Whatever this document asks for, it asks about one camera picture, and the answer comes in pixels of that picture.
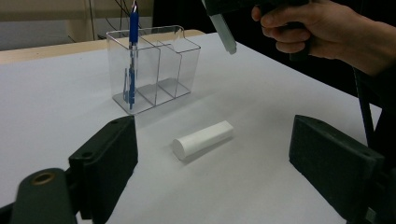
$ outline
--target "hand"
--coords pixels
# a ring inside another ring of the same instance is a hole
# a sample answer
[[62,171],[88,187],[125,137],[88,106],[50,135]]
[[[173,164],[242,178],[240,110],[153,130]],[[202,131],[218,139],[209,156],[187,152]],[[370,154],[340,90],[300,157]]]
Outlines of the hand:
[[[396,28],[329,0],[278,7],[263,17],[254,7],[252,18],[261,21],[264,35],[275,39],[282,52],[298,52],[309,39],[311,55],[342,60],[373,76],[396,62]],[[286,29],[291,21],[305,29]]]

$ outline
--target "white table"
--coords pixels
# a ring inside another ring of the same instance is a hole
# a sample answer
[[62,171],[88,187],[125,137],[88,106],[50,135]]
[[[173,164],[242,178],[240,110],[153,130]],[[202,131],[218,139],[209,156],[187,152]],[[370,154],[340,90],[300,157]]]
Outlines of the white table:
[[[365,143],[358,99],[240,44],[229,55],[217,34],[190,40],[202,47],[192,93],[136,116],[139,163],[109,223],[345,223],[288,153],[296,114]],[[0,206],[126,115],[107,69],[105,49],[0,66]],[[232,140],[186,161],[173,154],[174,138],[223,120]]]

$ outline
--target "clear acrylic organizer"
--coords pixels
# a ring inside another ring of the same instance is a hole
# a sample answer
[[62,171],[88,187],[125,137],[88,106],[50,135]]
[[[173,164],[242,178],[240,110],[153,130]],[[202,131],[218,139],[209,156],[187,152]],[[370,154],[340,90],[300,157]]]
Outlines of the clear acrylic organizer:
[[134,49],[137,72],[131,108],[125,100],[125,92],[130,89],[128,36],[128,30],[106,33],[111,95],[128,114],[138,114],[191,92],[201,47],[185,38],[180,26],[140,29]]

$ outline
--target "pen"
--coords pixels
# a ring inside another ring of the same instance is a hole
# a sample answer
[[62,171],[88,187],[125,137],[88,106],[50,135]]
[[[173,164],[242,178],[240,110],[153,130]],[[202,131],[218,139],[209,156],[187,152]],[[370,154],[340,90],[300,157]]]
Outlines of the pen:
[[131,52],[131,63],[129,66],[129,109],[132,109],[134,104],[134,92],[135,86],[134,81],[136,79],[137,73],[137,39],[138,39],[138,29],[139,29],[139,14],[137,9],[137,2],[134,0],[132,4],[132,10],[130,15],[130,27],[129,27],[129,51]]

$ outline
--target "white foam cylinder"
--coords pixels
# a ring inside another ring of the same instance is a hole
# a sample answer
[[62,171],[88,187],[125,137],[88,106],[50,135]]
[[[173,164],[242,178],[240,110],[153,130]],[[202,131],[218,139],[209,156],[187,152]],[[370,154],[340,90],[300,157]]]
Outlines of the white foam cylinder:
[[173,141],[173,151],[179,160],[215,145],[233,136],[233,126],[224,120],[218,124],[202,129],[196,133],[177,138]]

